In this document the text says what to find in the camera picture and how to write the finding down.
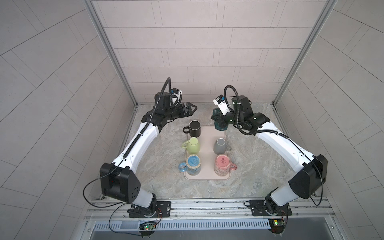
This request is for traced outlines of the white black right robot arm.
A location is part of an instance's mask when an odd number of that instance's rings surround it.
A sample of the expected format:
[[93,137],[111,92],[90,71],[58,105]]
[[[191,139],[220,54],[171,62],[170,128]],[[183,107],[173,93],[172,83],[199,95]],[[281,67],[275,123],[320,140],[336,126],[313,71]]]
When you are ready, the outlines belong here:
[[323,155],[315,156],[283,134],[262,113],[254,113],[245,96],[234,97],[231,108],[222,95],[214,99],[216,108],[212,120],[218,130],[233,125],[246,136],[254,135],[269,144],[296,172],[283,186],[271,191],[263,203],[263,209],[271,216],[283,213],[288,203],[298,198],[309,199],[318,189],[324,188],[328,160]]

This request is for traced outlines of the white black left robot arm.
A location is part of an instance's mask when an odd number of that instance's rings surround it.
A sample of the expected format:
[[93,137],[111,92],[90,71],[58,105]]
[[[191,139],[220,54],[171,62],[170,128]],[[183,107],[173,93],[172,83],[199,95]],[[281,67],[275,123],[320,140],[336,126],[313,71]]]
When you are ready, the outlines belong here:
[[192,103],[182,103],[182,93],[172,89],[170,93],[158,92],[155,106],[147,112],[134,138],[111,164],[100,168],[101,190],[104,196],[132,204],[139,212],[151,217],[157,211],[157,197],[141,187],[136,176],[140,160],[159,135],[163,127],[181,118],[192,116],[198,109]]

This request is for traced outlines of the grey mug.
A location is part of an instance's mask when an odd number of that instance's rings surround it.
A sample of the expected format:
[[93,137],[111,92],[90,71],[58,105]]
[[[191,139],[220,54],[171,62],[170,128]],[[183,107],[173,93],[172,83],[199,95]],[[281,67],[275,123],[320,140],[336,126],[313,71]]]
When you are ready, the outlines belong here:
[[214,144],[213,151],[216,155],[224,155],[227,151],[231,151],[232,147],[228,145],[226,139],[218,138]]

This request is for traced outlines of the black mug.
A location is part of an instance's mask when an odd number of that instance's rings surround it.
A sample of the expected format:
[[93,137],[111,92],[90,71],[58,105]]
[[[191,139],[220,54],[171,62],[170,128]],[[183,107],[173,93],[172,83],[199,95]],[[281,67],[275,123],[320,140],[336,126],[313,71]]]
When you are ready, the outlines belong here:
[[191,121],[188,126],[183,128],[183,133],[198,138],[201,135],[201,123],[199,121]]

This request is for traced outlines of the dark green mug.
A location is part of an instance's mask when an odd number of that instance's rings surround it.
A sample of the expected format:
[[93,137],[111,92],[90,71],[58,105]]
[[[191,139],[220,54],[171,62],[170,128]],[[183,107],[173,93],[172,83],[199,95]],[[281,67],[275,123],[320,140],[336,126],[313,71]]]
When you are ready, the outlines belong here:
[[213,115],[211,119],[214,121],[215,129],[218,131],[226,131],[228,129],[228,124],[226,123],[225,116],[219,108],[213,109]]

